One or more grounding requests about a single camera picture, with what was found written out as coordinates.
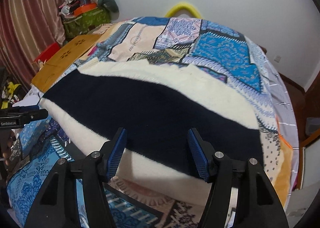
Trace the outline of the person's left hand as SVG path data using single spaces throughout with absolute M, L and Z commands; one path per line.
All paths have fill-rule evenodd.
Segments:
M 16 141 L 15 133 L 12 130 L 1 130 L 1 160 L 10 165 L 10 156 L 12 154 L 12 146 Z

